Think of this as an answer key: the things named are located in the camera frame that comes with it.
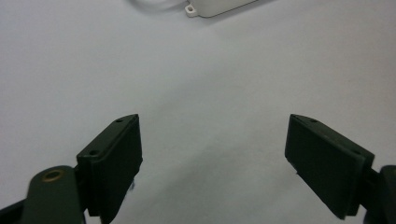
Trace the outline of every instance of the white surface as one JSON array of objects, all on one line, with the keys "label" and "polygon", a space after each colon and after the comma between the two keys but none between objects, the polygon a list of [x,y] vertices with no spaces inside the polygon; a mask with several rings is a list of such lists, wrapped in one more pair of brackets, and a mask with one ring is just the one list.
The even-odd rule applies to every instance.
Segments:
[{"label": "white surface", "polygon": [[[144,162],[114,223],[338,220],[284,158],[290,113],[396,158],[396,2],[0,1],[0,207],[138,113]],[[90,223],[98,222],[90,218]]]},{"label": "white surface", "polygon": [[185,9],[189,17],[213,17],[253,1],[256,0],[189,0],[190,4]]}]

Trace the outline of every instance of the white table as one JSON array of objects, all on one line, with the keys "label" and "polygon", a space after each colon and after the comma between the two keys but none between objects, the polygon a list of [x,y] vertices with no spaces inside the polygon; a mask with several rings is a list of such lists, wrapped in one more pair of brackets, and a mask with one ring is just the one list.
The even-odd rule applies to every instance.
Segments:
[{"label": "white table", "polygon": [[[284,158],[291,113],[396,163],[396,2],[0,2],[0,207],[138,113],[144,162],[114,223],[338,220]],[[97,217],[89,223],[98,223]]]}]

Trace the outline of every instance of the screw hole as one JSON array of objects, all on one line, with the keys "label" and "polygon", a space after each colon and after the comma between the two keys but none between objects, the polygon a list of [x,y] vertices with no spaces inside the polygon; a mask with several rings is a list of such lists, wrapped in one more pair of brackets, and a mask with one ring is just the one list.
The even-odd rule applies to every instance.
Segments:
[{"label": "screw hole", "polygon": [[91,156],[96,156],[97,154],[99,154],[99,150],[92,150],[92,151],[90,151],[90,155],[91,155]]},{"label": "screw hole", "polygon": [[64,175],[63,170],[52,170],[52,171],[47,172],[43,176],[43,181],[44,182],[52,182],[52,181],[60,179],[62,177],[62,175]]}]

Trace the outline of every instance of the white plastic object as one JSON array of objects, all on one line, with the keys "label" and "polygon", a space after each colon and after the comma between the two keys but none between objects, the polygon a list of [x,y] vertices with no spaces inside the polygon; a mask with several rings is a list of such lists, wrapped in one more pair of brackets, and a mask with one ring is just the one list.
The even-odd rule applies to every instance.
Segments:
[{"label": "white plastic object", "polygon": [[257,0],[189,0],[186,13],[189,17],[213,17]]}]

